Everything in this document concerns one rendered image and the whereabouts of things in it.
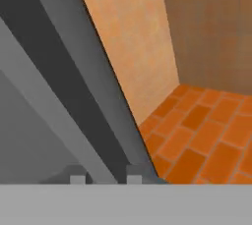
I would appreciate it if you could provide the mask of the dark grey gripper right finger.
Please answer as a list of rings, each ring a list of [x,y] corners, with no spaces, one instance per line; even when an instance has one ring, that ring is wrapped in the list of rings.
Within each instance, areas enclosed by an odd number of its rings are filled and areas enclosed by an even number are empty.
[[[131,185],[166,185],[151,164],[128,165],[126,167],[126,183]]]

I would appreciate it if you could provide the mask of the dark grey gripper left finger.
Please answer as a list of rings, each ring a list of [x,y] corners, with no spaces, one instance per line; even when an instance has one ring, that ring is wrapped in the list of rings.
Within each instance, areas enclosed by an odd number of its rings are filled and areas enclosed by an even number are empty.
[[[48,185],[84,185],[87,180],[87,171],[81,165],[69,165],[61,172],[42,180],[42,184]]]

